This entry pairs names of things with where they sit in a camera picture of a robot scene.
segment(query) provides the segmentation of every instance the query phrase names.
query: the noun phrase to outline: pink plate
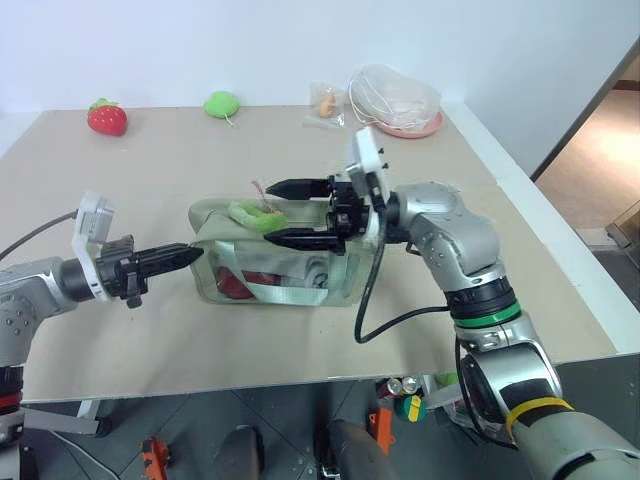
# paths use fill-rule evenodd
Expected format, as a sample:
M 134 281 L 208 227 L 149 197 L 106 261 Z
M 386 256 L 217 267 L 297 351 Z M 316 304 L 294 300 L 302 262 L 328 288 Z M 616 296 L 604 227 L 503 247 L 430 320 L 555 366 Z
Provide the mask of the pink plate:
M 382 130 L 384 133 L 393 135 L 400 138 L 424 138 L 435 133 L 444 122 L 444 117 L 441 112 L 438 112 L 433 120 L 425 125 L 422 130 L 402 130 L 400 128 L 391 128 L 386 125 L 376 123 L 376 127 Z

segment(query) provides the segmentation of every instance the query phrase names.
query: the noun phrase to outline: beige table surface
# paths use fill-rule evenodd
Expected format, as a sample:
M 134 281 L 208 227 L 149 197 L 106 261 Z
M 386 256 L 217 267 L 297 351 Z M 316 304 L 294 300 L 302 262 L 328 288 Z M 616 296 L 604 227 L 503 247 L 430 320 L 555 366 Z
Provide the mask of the beige table surface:
M 304 127 L 304 107 L 241 109 L 236 128 L 198 108 L 130 110 L 121 138 L 95 134 L 85 112 L 44 113 L 2 158 L 0 205 L 7 245 L 77 208 L 85 190 L 112 197 L 110 238 L 131 233 L 138 249 L 189 242 L 187 209 L 209 197 L 253 198 L 250 182 L 325 177 L 343 161 L 356 129 Z M 448 182 L 495 224 L 509 279 L 557 362 L 616 353 L 547 249 L 450 121 L 436 135 L 376 135 L 390 185 Z M 71 222 L 38 236 L 6 264 L 72 256 Z M 202 302 L 188 269 L 154 278 L 142 308 L 84 303 L 40 327 L 25 371 L 29 401 L 144 396 L 340 377 L 454 368 L 452 322 L 423 316 L 367 345 L 353 339 L 357 306 L 223 306 Z M 407 310 L 441 305 L 428 269 L 402 246 L 388 248 L 365 329 Z

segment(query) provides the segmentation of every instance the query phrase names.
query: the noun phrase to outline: green strap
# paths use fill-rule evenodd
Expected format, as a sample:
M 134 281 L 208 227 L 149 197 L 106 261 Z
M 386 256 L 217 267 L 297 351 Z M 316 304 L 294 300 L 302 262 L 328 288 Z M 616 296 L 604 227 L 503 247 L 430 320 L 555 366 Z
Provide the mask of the green strap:
M 516 302 L 504 310 L 500 310 L 492 315 L 486 315 L 478 318 L 454 318 L 453 320 L 456 322 L 456 325 L 461 328 L 482 328 L 502 323 L 515 317 L 519 313 L 520 304 Z
M 345 257 L 335 257 L 330 265 L 327 288 L 278 287 L 247 282 L 238 263 L 233 242 L 216 241 L 215 251 L 222 263 L 253 293 L 257 300 L 284 305 L 321 305 L 330 290 L 339 288 L 347 269 Z

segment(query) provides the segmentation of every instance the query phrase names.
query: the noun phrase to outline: green ring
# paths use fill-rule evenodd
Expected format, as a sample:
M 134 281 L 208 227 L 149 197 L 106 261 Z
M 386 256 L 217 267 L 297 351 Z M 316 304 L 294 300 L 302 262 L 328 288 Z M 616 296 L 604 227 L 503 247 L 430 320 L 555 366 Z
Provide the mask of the green ring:
M 478 318 L 454 318 L 453 321 L 456 322 L 458 327 L 462 328 L 482 328 L 510 320 L 519 313 L 520 304 L 516 302 L 504 310 L 500 310 L 492 315 L 486 315 Z

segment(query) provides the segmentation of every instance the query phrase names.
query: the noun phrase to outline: red strawberry toy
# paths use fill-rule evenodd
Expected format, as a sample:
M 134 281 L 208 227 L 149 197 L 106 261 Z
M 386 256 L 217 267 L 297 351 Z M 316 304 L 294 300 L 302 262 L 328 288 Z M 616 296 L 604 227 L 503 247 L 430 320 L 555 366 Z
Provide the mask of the red strawberry toy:
M 127 130 L 127 114 L 105 98 L 99 99 L 89 107 L 87 124 L 98 133 L 120 136 Z

